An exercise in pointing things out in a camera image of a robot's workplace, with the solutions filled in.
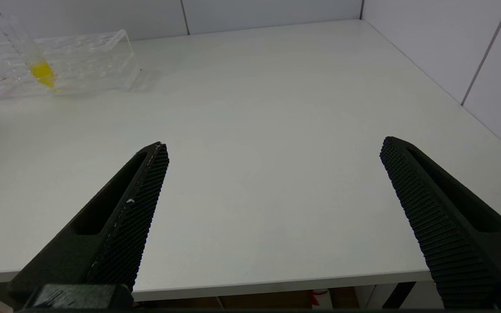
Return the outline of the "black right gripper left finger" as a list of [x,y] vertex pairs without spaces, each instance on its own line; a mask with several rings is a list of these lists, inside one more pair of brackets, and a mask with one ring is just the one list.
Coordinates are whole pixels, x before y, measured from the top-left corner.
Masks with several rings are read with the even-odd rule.
[[169,166],[167,145],[134,156],[10,281],[26,307],[80,307],[103,297],[131,305],[135,280]]

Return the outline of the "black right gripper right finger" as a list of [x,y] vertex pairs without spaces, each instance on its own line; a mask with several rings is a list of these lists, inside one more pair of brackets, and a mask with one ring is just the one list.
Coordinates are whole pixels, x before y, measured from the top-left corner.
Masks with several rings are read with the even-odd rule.
[[411,143],[380,159],[446,309],[501,309],[501,215]]

